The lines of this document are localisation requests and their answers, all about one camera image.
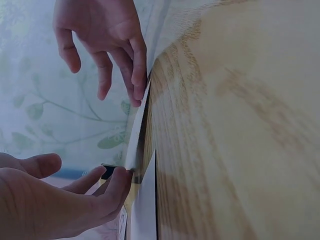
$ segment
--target wooden panel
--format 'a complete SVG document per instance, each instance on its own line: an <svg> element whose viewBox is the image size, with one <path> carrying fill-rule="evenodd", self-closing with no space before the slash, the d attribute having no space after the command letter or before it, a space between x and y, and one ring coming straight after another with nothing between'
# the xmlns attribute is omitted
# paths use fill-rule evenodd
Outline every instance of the wooden panel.
<svg viewBox="0 0 320 240"><path fill-rule="evenodd" d="M320 238L318 9L220 1L155 60L160 239Z"/></svg>

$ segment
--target white backing paper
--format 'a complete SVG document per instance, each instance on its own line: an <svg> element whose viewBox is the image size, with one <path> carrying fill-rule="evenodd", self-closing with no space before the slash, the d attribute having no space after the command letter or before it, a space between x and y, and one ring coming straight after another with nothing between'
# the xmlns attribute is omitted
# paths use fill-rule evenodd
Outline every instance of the white backing paper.
<svg viewBox="0 0 320 240"><path fill-rule="evenodd" d="M156 240L156 151L131 208L130 240Z"/></svg>
<svg viewBox="0 0 320 240"><path fill-rule="evenodd" d="M148 86L146 87L143 99L141 101L141 105L135 114L135 119L133 122L128 149L126 152L125 163L124 163L124 167L127 170L135 170L138 167L138 162L136 160L137 147L138 147L139 135L141 131L142 120L144 118L144 112L146 108L148 93L150 90L150 83L151 81L149 81Z"/></svg>

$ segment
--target finger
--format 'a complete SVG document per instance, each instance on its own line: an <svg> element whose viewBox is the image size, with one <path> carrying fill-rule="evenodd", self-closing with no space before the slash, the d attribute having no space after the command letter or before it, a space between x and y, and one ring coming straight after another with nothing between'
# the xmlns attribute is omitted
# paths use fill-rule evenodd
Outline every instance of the finger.
<svg viewBox="0 0 320 240"><path fill-rule="evenodd" d="M79 72L81 60L74 44L71 30L55 27L54 33L61 58L66 62L71 72Z"/></svg>
<svg viewBox="0 0 320 240"><path fill-rule="evenodd" d="M141 99L142 100L144 98L145 90L146 90L146 84L147 84L147 82L144 82L143 84L141 84L139 86L134 86L133 96L134 96L135 99Z"/></svg>
<svg viewBox="0 0 320 240"><path fill-rule="evenodd" d="M145 85L147 78L147 47L142 35L130 40L131 47L134 52L133 56L133 72L131 82L135 86Z"/></svg>
<svg viewBox="0 0 320 240"><path fill-rule="evenodd" d="M130 43L124 44L124 45L123 45L123 49L124 49L125 52L129 55L129 57L133 60L135 54L134 54L134 50L132 49Z"/></svg>
<svg viewBox="0 0 320 240"><path fill-rule="evenodd" d="M131 180L128 175L124 167L114 169L104 194L97 197L102 217L107 216L118 208L119 203L122 201L123 193L127 190L127 185Z"/></svg>
<svg viewBox="0 0 320 240"><path fill-rule="evenodd" d="M99 86L98 98L104 100L111 88L112 62L105 51L91 53L91 56L98 68Z"/></svg>
<svg viewBox="0 0 320 240"><path fill-rule="evenodd" d="M107 189L107 187L108 187L108 185L109 185L109 183L110 183L110 179L111 179L111 177L109 177L105 181L105 183L102 184L92 195L95 196L95 197L98 197L98 196L104 194L106 189Z"/></svg>
<svg viewBox="0 0 320 240"><path fill-rule="evenodd" d="M29 175L43 179L58 172L62 161L57 154L51 153L20 159L19 163Z"/></svg>
<svg viewBox="0 0 320 240"><path fill-rule="evenodd" d="M121 201L119 202L119 205L118 205L117 209L114 210L113 212L111 212L104 219L102 219L103 222L114 220L118 216L119 212L121 211L122 206L125 204L125 201L127 199L127 196L129 194L130 188L131 188L132 172L128 172L128 176L127 177L128 177L128 179L130 181L127 183L127 185L126 185L126 187L125 187L125 189L124 189L124 191L122 193Z"/></svg>
<svg viewBox="0 0 320 240"><path fill-rule="evenodd" d="M123 48L115 48L110 52L120 72L130 99L134 107L139 107L141 102L134 98L134 85L131 83L133 73L133 61Z"/></svg>
<svg viewBox="0 0 320 240"><path fill-rule="evenodd" d="M89 172L87 175L79 178L68 186L62 189L75 194L85 194L93 185L95 185L101 176L106 172L104 166L98 166Z"/></svg>

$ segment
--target hand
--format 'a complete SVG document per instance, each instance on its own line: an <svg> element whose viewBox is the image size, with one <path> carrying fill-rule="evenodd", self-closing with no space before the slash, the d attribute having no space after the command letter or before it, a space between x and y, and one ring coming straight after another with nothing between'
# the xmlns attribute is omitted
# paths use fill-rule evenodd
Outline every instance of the hand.
<svg viewBox="0 0 320 240"><path fill-rule="evenodd" d="M147 82L147 49L133 0L56 0L53 28L60 56L73 73L80 70L81 60L72 31L92 56L100 100L111 87L108 52L120 68L131 104L140 106Z"/></svg>
<svg viewBox="0 0 320 240"><path fill-rule="evenodd" d="M16 159L0 153L0 235L10 240L70 238L113 220L129 193L132 174L117 167L92 195L85 193L106 171L103 166L64 188L39 179L61 167L56 154Z"/></svg>

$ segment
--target black object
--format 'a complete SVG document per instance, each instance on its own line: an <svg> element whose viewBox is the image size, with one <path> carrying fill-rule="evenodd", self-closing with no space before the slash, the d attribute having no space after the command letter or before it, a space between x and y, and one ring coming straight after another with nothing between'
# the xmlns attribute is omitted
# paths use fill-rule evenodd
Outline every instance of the black object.
<svg viewBox="0 0 320 240"><path fill-rule="evenodd" d="M114 170L115 170L116 166L105 165L105 164L101 164L101 165L106 168L106 171L102 175L101 179L108 180L108 178L110 178L111 175L114 173Z"/></svg>

